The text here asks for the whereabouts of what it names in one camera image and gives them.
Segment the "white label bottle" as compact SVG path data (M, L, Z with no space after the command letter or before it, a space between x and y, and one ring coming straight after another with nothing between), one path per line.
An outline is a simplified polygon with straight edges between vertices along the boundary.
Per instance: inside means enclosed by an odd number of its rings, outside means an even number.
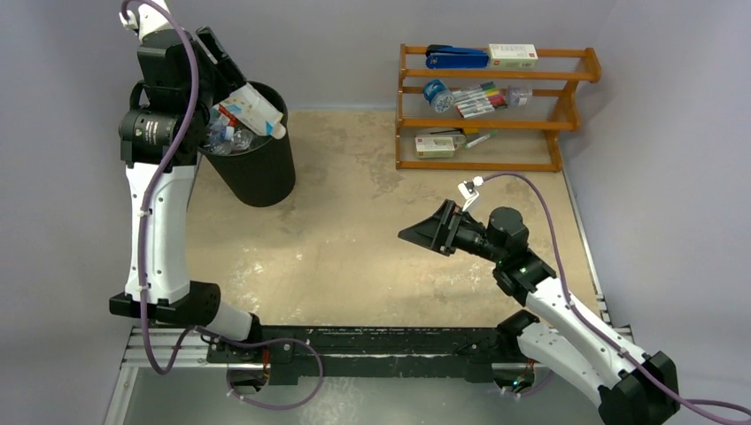
M283 113L271 104L257 89L246 82L234 90L215 108L230 118L235 118L256 135L282 139L287 129L282 123Z

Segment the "clear bottle white cap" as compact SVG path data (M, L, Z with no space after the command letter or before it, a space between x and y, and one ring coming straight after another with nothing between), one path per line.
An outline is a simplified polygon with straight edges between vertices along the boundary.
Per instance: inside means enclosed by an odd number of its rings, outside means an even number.
M255 138L250 129L215 121L209 125L204 148L212 154L228 156L248 151Z

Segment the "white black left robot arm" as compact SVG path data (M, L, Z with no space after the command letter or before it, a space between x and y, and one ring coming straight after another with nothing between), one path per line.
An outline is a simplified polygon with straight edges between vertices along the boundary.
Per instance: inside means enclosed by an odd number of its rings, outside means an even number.
M191 118L191 72L173 29L156 30L137 49L143 78L120 122L120 157L131 196L132 242L123 292L109 300L113 315L201 327L224 336L243 362L264 350L259 318L223 300L215 283L190 279L186 217L211 110L245 78L209 27L191 36L197 58L197 104Z

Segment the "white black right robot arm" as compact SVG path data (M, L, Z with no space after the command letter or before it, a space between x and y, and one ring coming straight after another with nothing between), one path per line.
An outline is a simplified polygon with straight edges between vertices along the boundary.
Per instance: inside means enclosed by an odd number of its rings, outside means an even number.
M523 306L499 324L499 353L547 366L593 403L603 423L663 424L679 411L666 393L678 389L672 359L645 352L581 305L530 248L516 209L498 207L483 224L446 200L398 237L445 256L464 251L490 261L497 286Z

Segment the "black plastic waste bin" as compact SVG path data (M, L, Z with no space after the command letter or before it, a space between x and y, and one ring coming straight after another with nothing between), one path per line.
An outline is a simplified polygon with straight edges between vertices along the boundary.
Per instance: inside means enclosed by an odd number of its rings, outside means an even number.
M214 106L205 130L205 138L199 144L198 151L209 161L238 200L253 207L267 207L284 200L296 184L288 130L289 115L287 105L277 90L262 82L247 82L283 113L282 123L287 129L287 135L282 139L274 139L272 136L256 135L251 130L256 138L248 151L228 156L212 154L204 148L210 124L219 121L225 125L249 129L235 118L219 112Z

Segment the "white green stapler box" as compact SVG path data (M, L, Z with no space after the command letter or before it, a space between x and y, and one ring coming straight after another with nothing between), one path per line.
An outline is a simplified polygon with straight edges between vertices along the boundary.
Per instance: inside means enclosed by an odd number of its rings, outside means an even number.
M417 135L415 154L418 159L453 158L465 142L464 135Z

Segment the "green white marker pen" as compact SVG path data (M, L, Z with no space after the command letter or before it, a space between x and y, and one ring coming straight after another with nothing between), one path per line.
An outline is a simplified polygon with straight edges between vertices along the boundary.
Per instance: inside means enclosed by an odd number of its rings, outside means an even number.
M475 139L465 143L464 148L471 149L472 147L477 146L478 144L491 139L492 137L496 136L498 133L499 133L498 130L492 130L488 134L480 135L479 137L476 137Z

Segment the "orange wooden shelf rack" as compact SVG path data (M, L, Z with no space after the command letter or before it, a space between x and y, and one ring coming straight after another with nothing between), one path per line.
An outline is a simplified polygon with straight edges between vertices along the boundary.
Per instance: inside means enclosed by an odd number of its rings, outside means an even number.
M424 46L403 44L399 50L399 84L395 119L395 166L398 169L445 171L551 172L563 168L560 136L582 126L577 107L577 89L583 83L597 83L602 67L596 50L542 49L541 59L533 70L437 69L418 65ZM456 113L417 112L406 105L422 92L423 80L439 78L459 89L474 83L528 82L532 85L529 103L463 119ZM422 159L414 151L413 132L425 128L474 128L496 130L508 139L512 133L530 137L531 147L517 156L503 151L497 143L477 154L454 155L446 159Z

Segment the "pack of coloured markers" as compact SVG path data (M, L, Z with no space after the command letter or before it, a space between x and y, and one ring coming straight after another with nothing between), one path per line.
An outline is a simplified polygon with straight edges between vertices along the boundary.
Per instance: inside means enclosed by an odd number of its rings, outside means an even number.
M504 92L493 81L455 90L453 99L454 108L464 119L508 108Z

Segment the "blue tape dispenser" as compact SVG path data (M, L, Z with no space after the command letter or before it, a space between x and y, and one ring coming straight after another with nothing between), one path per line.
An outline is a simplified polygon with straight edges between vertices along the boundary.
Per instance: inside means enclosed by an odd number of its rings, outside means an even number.
M447 112L454 105L453 92L439 79L428 81L422 88L422 94L435 112Z

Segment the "small clear jar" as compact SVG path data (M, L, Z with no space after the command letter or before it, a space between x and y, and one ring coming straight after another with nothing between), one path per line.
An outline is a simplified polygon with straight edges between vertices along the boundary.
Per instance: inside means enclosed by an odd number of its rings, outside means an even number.
M533 89L530 87L508 86L506 102L509 108L524 107L533 97Z

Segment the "blue stapler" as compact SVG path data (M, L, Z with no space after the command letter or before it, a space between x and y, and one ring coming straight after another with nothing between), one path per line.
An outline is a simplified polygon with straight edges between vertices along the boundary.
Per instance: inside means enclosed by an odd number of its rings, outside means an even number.
M429 69L479 69L487 67L486 50L431 44L425 52L425 65Z

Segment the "white green box top shelf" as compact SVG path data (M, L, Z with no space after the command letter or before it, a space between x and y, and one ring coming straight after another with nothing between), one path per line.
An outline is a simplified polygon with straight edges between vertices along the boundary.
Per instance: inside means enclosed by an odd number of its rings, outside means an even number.
M538 53L533 44L490 43L487 67L491 69L527 69L538 62Z

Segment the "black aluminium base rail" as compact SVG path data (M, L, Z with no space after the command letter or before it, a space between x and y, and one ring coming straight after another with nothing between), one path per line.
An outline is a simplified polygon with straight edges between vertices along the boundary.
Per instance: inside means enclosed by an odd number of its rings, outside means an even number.
M536 384L549 367L582 391L613 387L632 364L599 338L585 357L560 332L529 320L495 328L395 328L266 325L266 346L249 348L200 331L150 330L154 357L176 367L226 367L242 392L296 385L302 378L457 378L502 387Z

